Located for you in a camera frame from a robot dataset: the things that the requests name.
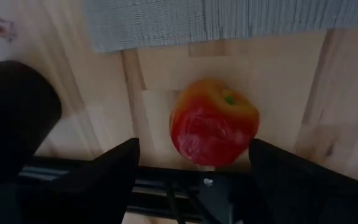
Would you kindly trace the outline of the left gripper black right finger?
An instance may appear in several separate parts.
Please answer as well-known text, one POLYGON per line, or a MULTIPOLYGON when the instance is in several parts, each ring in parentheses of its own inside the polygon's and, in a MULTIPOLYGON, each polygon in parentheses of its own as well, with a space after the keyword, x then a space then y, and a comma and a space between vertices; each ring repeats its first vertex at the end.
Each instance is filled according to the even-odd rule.
POLYGON ((249 159, 275 223, 358 224, 358 180, 260 139, 249 159))

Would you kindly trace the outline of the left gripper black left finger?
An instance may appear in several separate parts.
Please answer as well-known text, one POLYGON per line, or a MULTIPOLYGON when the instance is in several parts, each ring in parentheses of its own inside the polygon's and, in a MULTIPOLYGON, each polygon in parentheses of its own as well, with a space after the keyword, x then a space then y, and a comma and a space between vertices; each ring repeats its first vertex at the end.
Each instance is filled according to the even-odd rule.
POLYGON ((139 139, 131 138, 47 184, 47 208, 56 223, 120 223, 139 166, 139 139))

